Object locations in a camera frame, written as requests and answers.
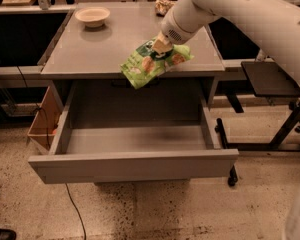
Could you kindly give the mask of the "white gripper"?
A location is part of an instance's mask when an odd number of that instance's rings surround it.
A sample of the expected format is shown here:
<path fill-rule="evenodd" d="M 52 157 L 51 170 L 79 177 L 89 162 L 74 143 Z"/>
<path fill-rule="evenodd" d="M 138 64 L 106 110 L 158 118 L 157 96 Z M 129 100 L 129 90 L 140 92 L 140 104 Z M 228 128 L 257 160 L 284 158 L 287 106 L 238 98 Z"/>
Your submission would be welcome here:
<path fill-rule="evenodd" d="M 173 7 L 162 20 L 161 32 L 158 33 L 152 49 L 158 54 L 169 52 L 173 49 L 173 44 L 186 43 L 198 29 L 198 22 L 193 15 Z"/>

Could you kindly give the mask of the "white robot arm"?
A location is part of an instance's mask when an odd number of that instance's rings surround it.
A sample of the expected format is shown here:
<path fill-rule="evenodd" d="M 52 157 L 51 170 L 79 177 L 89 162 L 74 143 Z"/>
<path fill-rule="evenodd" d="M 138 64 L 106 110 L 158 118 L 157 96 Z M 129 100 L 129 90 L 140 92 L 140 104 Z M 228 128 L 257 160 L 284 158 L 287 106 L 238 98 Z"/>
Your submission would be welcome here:
<path fill-rule="evenodd" d="M 300 85 L 300 7 L 284 0 L 178 0 L 153 49 L 161 54 L 184 44 L 218 17 L 234 24 Z"/>

